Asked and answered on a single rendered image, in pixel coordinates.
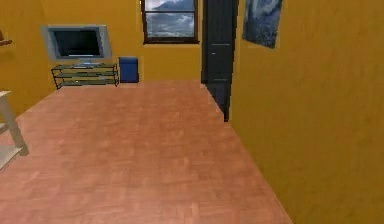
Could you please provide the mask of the blue framed wall picture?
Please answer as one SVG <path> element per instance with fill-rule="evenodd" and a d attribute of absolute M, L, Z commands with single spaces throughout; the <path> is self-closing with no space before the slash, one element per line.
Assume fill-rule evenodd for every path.
<path fill-rule="evenodd" d="M 242 38 L 274 49 L 283 0 L 245 0 Z"/>

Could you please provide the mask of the dark framed window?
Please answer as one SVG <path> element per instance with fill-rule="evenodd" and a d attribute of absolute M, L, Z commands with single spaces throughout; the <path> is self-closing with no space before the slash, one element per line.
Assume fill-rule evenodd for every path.
<path fill-rule="evenodd" d="M 198 0 L 140 0 L 145 44 L 198 43 Z"/>

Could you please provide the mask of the blue square bin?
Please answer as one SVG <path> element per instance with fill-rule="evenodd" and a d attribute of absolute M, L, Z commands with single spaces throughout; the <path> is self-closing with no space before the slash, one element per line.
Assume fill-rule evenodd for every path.
<path fill-rule="evenodd" d="M 138 83 L 138 58 L 137 57 L 120 57 L 120 81 L 122 83 Z"/>

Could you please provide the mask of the black room door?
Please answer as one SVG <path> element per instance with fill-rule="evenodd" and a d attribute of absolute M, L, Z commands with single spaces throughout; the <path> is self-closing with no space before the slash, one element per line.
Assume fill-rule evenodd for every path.
<path fill-rule="evenodd" d="M 203 0 L 201 83 L 229 121 L 238 0 Z"/>

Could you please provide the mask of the silver flat television set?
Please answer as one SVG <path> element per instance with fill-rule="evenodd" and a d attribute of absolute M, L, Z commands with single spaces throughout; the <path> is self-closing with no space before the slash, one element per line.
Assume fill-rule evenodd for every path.
<path fill-rule="evenodd" d="M 110 60 L 112 47 L 108 29 L 101 24 L 56 24 L 40 27 L 48 57 L 53 61 L 80 60 L 96 64 Z"/>

